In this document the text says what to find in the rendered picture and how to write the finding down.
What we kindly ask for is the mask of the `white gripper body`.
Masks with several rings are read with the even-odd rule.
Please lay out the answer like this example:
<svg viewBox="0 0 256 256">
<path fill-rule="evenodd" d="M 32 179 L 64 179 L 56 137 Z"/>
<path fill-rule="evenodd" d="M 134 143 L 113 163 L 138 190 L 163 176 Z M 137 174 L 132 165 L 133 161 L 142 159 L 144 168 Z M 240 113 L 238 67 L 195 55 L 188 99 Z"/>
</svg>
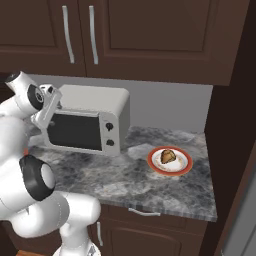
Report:
<svg viewBox="0 0 256 256">
<path fill-rule="evenodd" d="M 51 118 L 57 108 L 62 94 L 59 91 L 53 91 L 52 94 L 45 94 L 45 102 L 43 108 L 31 117 L 32 123 L 39 129 L 46 129 Z"/>
</svg>

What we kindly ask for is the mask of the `dark glass toaster oven door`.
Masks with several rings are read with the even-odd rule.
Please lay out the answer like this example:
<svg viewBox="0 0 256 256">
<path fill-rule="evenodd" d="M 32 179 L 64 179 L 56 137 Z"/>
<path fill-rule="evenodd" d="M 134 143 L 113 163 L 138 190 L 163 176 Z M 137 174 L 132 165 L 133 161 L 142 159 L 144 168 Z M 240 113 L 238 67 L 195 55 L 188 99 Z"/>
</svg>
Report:
<svg viewBox="0 0 256 256">
<path fill-rule="evenodd" d="M 54 114 L 47 132 L 53 145 L 102 150 L 98 117 Z"/>
</svg>

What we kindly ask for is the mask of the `narrow dark brown cupboard door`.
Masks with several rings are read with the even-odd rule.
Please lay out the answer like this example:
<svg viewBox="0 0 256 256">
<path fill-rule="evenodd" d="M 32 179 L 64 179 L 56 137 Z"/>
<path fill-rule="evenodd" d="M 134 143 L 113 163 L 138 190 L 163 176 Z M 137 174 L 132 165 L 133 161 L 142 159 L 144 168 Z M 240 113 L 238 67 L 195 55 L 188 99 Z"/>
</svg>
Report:
<svg viewBox="0 0 256 256">
<path fill-rule="evenodd" d="M 66 47 L 62 6 L 68 7 L 75 56 Z M 0 0 L 0 72 L 84 76 L 78 0 Z"/>
</svg>

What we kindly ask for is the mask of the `white toaster oven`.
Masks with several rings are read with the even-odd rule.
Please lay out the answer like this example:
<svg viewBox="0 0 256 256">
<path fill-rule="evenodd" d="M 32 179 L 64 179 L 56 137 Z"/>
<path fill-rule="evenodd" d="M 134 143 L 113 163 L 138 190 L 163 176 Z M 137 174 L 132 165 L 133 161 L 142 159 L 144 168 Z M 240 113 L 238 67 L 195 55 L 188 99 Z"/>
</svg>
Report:
<svg viewBox="0 0 256 256">
<path fill-rule="evenodd" d="M 118 156 L 125 142 L 130 127 L 130 94 L 124 88 L 94 87 L 82 85 L 63 85 L 60 108 L 99 112 L 102 150 L 90 150 L 53 145 L 49 141 L 47 128 L 42 129 L 44 143 L 56 150 L 67 150 L 79 153 Z M 113 129 L 108 131 L 106 123 L 112 123 Z M 106 145 L 108 139 L 114 141 L 114 146 Z"/>
</svg>

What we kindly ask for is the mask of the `tall dark brown cabinet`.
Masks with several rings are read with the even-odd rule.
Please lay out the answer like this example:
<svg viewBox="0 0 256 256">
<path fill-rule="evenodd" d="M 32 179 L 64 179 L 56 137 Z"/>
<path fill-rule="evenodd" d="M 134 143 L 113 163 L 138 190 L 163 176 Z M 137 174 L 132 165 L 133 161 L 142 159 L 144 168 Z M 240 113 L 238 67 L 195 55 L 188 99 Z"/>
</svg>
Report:
<svg viewBox="0 0 256 256">
<path fill-rule="evenodd" d="M 250 0 L 227 87 L 213 88 L 205 136 L 217 208 L 199 256 L 220 256 L 256 162 L 256 0 Z"/>
</svg>

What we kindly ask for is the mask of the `dark brown drawer front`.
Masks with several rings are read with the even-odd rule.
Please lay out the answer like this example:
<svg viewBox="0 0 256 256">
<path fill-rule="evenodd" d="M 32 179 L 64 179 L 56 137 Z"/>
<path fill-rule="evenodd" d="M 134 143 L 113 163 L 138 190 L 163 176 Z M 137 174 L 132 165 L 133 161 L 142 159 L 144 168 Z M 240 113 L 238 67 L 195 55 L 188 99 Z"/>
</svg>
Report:
<svg viewBox="0 0 256 256">
<path fill-rule="evenodd" d="M 133 222 L 143 226 L 175 230 L 195 235 L 205 233 L 208 222 L 180 216 L 161 214 L 160 216 L 142 216 L 125 207 L 102 204 L 101 216 L 117 221 Z"/>
</svg>

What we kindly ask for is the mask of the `grey fridge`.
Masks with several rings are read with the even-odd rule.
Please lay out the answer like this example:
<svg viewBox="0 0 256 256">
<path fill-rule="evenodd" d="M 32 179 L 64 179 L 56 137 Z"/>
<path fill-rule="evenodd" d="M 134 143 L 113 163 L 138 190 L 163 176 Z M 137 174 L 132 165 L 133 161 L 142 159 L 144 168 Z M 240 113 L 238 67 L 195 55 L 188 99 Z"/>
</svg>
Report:
<svg viewBox="0 0 256 256">
<path fill-rule="evenodd" d="M 242 199 L 221 256 L 256 256 L 256 176 Z"/>
</svg>

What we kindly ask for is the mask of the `wide dark brown cupboard door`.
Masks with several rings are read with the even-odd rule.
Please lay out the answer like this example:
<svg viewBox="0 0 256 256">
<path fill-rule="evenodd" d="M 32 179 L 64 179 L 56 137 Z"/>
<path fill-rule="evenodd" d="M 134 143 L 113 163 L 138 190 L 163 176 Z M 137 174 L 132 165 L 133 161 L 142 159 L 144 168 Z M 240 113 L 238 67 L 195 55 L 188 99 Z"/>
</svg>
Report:
<svg viewBox="0 0 256 256">
<path fill-rule="evenodd" d="M 78 0 L 93 78 L 227 86 L 250 0 Z M 94 65 L 89 6 L 99 64 Z"/>
</svg>

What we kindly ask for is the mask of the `red rimmed white plate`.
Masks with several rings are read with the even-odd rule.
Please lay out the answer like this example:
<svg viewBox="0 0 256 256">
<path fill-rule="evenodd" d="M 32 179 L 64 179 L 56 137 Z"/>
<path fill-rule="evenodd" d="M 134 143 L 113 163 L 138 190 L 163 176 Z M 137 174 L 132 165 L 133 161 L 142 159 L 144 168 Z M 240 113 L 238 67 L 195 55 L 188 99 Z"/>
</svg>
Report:
<svg viewBox="0 0 256 256">
<path fill-rule="evenodd" d="M 167 164 L 161 163 L 161 153 L 165 149 L 172 150 L 176 160 Z M 147 156 L 148 165 L 157 173 L 165 176 L 181 176 L 188 173 L 193 166 L 191 156 L 184 150 L 174 146 L 160 146 L 152 149 Z"/>
</svg>

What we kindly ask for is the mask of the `dark brown base cabinet door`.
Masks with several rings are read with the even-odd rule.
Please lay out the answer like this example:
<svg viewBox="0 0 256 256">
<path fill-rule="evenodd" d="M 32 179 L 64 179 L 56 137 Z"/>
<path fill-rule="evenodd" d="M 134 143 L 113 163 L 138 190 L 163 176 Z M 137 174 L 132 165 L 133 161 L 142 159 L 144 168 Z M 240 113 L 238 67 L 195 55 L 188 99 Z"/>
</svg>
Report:
<svg viewBox="0 0 256 256">
<path fill-rule="evenodd" d="M 98 221 L 103 247 L 97 237 L 97 222 L 91 232 L 102 256 L 199 256 L 201 236 L 107 218 Z"/>
</svg>

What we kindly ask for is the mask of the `brown crusted bread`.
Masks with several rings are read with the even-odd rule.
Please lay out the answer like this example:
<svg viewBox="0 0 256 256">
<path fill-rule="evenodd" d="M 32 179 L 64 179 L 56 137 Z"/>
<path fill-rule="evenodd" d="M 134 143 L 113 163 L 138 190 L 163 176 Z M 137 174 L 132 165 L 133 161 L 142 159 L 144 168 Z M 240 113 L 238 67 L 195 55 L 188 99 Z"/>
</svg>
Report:
<svg viewBox="0 0 256 256">
<path fill-rule="evenodd" d="M 176 160 L 175 153 L 170 149 L 165 149 L 161 153 L 161 163 L 167 164 Z"/>
</svg>

